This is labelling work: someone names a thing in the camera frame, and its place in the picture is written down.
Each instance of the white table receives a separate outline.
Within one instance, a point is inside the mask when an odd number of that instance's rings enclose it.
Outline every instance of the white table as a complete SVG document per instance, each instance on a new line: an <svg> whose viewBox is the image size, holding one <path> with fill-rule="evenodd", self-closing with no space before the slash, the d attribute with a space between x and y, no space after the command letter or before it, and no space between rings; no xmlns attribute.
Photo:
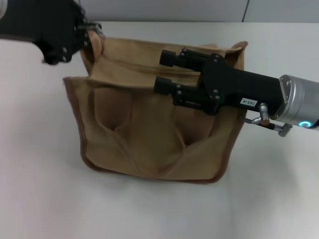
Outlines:
<svg viewBox="0 0 319 239"><path fill-rule="evenodd" d="M232 46L246 70L319 81L319 24L105 22L107 36ZM245 125L216 184L97 173L80 158L62 78L31 44L0 41L0 238L317 239L319 132Z"/></svg>

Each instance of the blue indicator light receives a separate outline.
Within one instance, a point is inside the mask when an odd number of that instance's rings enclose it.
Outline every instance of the blue indicator light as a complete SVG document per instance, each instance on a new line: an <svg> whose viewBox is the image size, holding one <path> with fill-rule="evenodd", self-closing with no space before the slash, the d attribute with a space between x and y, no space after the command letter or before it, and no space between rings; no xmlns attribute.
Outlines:
<svg viewBox="0 0 319 239"><path fill-rule="evenodd" d="M313 125L313 124L310 123L309 121L302 121L299 123L299 126L304 127L304 128L309 128L309 127L311 127L311 125Z"/></svg>

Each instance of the white label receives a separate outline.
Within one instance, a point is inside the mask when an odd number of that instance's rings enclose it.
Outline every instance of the white label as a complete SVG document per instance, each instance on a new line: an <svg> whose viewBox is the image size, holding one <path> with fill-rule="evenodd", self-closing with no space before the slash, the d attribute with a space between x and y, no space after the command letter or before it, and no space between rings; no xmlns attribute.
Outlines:
<svg viewBox="0 0 319 239"><path fill-rule="evenodd" d="M247 98L243 98L240 103L242 105L247 105L247 106L254 107L258 103L258 101L247 99Z"/></svg>

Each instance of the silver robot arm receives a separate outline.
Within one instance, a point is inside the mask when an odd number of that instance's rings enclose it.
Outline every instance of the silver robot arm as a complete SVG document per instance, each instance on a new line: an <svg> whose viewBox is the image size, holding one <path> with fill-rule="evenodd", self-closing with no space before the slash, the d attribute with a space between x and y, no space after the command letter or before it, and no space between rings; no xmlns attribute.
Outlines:
<svg viewBox="0 0 319 239"><path fill-rule="evenodd" d="M289 75L279 81L285 102L274 119L319 130L319 83Z"/></svg>

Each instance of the tan canvas bag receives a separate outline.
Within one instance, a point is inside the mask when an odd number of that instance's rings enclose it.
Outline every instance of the tan canvas bag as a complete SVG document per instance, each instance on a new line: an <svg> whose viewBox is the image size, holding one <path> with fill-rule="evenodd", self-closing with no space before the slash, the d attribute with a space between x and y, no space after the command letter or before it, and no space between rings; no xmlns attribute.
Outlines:
<svg viewBox="0 0 319 239"><path fill-rule="evenodd" d="M243 125L246 111L223 107L216 116L176 107L171 96L153 92L156 76L195 86L199 73L159 65L162 50L183 47L219 53L244 68L246 42L229 49L100 38L81 52L86 78L64 79L77 119L84 162L99 171L144 178L216 182Z"/></svg>

